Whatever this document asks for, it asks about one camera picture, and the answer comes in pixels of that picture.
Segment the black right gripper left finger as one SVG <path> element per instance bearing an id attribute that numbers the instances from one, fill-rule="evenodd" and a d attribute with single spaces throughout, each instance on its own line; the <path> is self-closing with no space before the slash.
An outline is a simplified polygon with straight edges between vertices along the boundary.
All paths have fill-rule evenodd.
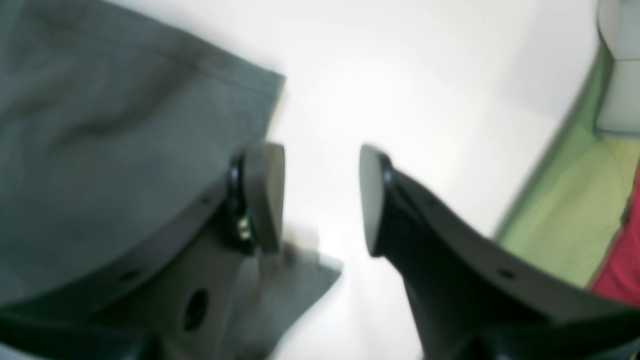
<path id="1" fill-rule="evenodd" d="M 283 145 L 257 142 L 134 250 L 1 308 L 1 344 L 28 360 L 214 359 L 240 271 L 282 247 Z"/>

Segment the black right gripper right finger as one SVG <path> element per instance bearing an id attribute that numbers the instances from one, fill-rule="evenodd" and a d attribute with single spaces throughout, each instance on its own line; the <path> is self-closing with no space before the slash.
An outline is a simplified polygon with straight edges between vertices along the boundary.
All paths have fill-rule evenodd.
<path id="1" fill-rule="evenodd" d="M 485 239 L 372 145 L 359 151 L 366 248 L 398 271 L 426 360 L 631 360 L 639 312 Z"/>

